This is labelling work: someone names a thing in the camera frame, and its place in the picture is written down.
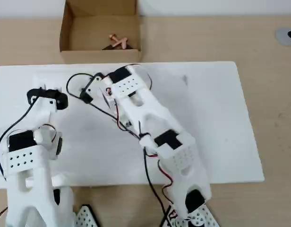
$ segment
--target wooden table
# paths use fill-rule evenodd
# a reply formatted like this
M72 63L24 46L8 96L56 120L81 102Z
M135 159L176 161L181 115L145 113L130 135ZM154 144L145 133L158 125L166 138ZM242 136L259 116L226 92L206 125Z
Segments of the wooden table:
M60 23L0 20L0 65L63 63ZM238 66L265 182L212 185L208 205L223 227L291 227L291 47L278 44L279 27L291 27L291 16L142 19L143 61ZM76 209L91 203L104 227L156 227L162 217L147 185L74 191ZM0 190L0 210L6 204Z

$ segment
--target open cardboard box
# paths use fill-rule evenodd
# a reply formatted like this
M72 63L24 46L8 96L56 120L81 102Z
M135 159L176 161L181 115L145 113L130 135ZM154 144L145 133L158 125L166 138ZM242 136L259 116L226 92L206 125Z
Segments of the open cardboard box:
M110 34L128 38L132 50L102 50ZM137 0L66 0L60 32L66 63L139 62L140 22Z

